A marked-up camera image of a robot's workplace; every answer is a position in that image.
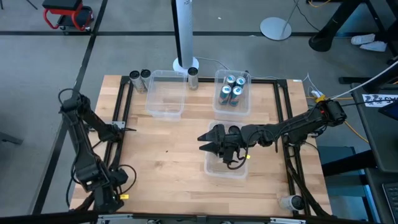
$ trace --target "red stool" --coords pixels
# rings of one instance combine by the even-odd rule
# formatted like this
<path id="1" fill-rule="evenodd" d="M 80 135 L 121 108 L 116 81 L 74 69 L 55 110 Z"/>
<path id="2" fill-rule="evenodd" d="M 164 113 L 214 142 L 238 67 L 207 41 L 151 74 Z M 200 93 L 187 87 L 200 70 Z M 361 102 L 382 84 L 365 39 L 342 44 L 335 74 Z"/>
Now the red stool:
<path id="1" fill-rule="evenodd" d="M 82 0 L 45 0 L 43 2 L 43 17 L 46 23 L 53 29 L 76 27 L 80 31 L 90 31 L 89 24 L 94 20 L 93 10 L 83 6 Z M 57 25 L 53 26 L 47 19 L 47 13 L 61 15 Z"/>

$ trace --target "silver can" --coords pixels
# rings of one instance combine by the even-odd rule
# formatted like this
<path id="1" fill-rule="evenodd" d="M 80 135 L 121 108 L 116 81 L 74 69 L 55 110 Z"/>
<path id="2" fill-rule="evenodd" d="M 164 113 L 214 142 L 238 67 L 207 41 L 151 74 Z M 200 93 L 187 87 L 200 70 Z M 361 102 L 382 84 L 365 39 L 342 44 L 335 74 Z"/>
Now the silver can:
<path id="1" fill-rule="evenodd" d="M 231 94 L 232 88 L 229 85 L 225 85 L 221 88 L 220 97 L 218 97 L 218 102 L 221 105 L 226 105 L 228 103 L 229 95 Z"/>
<path id="2" fill-rule="evenodd" d="M 235 86 L 239 86 L 239 87 L 243 88 L 245 83 L 246 83 L 246 79 L 245 78 L 238 77 L 238 78 L 236 78 Z"/>
<path id="3" fill-rule="evenodd" d="M 148 69 L 143 69 L 141 71 L 140 76 L 141 76 L 142 82 L 144 82 L 145 88 L 148 90 L 149 82 L 150 82 L 150 71 Z"/>
<path id="4" fill-rule="evenodd" d="M 130 80 L 133 84 L 133 86 L 136 88 L 138 93 L 144 93 L 146 91 L 146 88 L 144 86 L 144 83 L 141 80 L 141 77 L 139 76 L 138 71 L 132 71 L 130 72 Z"/>
<path id="5" fill-rule="evenodd" d="M 279 205 L 281 208 L 288 209 L 290 211 L 300 211 L 304 209 L 303 198 L 299 195 L 290 195 L 279 199 Z"/>
<path id="6" fill-rule="evenodd" d="M 229 85 L 231 88 L 234 88 L 235 86 L 235 76 L 233 75 L 228 75 L 227 77 L 225 77 L 224 79 L 224 85 Z"/>
<path id="7" fill-rule="evenodd" d="M 197 90 L 199 86 L 198 70 L 197 68 L 188 69 L 188 86 L 190 90 Z"/>
<path id="8" fill-rule="evenodd" d="M 236 86 L 232 89 L 232 93 L 231 93 L 231 99 L 229 101 L 231 106 L 237 106 L 239 103 L 239 99 L 242 95 L 242 88 L 239 86 Z"/>

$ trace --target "white round base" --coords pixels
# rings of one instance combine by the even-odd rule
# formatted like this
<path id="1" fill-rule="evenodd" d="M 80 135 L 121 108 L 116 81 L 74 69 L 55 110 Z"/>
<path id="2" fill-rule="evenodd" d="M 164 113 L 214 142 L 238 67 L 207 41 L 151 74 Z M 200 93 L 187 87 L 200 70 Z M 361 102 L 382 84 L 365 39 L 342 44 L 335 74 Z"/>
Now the white round base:
<path id="1" fill-rule="evenodd" d="M 191 68 L 192 67 L 195 67 L 195 68 L 199 69 L 199 61 L 195 57 L 193 58 L 193 65 L 191 66 Z M 180 66 L 180 64 L 178 63 L 178 58 L 176 58 L 174 60 L 174 62 L 173 62 L 173 70 L 174 71 L 182 72 L 184 74 L 188 74 L 188 69 L 189 68 L 183 68 L 183 67 Z"/>
<path id="2" fill-rule="evenodd" d="M 285 31 L 282 32 L 286 21 L 278 17 L 270 17 L 264 19 L 260 24 L 260 30 L 264 36 L 271 40 L 284 40 L 292 34 L 290 24 L 286 25 Z"/>

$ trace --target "plastic container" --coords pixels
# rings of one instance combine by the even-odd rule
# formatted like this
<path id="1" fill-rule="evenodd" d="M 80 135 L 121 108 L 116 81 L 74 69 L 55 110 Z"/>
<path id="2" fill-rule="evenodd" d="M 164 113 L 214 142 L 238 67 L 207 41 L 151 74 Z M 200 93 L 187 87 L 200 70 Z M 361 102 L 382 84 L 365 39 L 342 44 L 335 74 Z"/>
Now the plastic container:
<path id="1" fill-rule="evenodd" d="M 221 105 L 218 102 L 221 88 L 224 86 L 224 79 L 228 75 L 233 75 L 235 78 L 244 77 L 246 83 L 243 86 L 243 93 L 239 98 L 237 106 L 231 106 L 229 103 Z M 215 119 L 222 121 L 241 121 L 245 116 L 251 112 L 251 76 L 247 72 L 218 70 L 215 77 L 215 93 L 213 98 L 213 110 L 215 112 Z"/>
<path id="2" fill-rule="evenodd" d="M 156 70 L 150 76 L 145 105 L 155 118 L 179 121 L 184 109 L 187 77 L 181 72 Z"/>
<path id="3" fill-rule="evenodd" d="M 225 128 L 225 132 L 228 133 L 229 127 L 235 125 L 239 128 L 243 126 L 242 123 L 228 122 L 228 121 L 212 121 L 209 124 L 209 130 L 213 129 L 217 124 L 223 124 Z M 236 155 L 234 155 L 234 160 L 239 161 Z M 232 179 L 245 179 L 248 175 L 248 162 L 246 160 L 244 165 L 237 170 L 230 170 L 223 163 L 223 159 L 214 155 L 212 152 L 205 152 L 205 172 L 206 174 L 213 177 L 225 177 Z"/>

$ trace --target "white sneaker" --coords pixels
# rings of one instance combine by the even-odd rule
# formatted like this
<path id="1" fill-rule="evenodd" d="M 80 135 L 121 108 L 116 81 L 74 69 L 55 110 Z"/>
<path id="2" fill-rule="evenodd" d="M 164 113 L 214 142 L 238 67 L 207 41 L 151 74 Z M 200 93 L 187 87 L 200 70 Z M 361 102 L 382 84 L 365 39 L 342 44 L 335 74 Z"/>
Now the white sneaker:
<path id="1" fill-rule="evenodd" d="M 363 44 L 359 48 L 364 50 L 385 52 L 387 48 L 387 43 L 384 43 L 383 41 L 375 41 L 371 42 L 370 44 Z"/>
<path id="2" fill-rule="evenodd" d="M 368 44 L 374 41 L 375 36 L 374 34 L 355 36 L 351 38 L 351 43 L 353 45 Z"/>

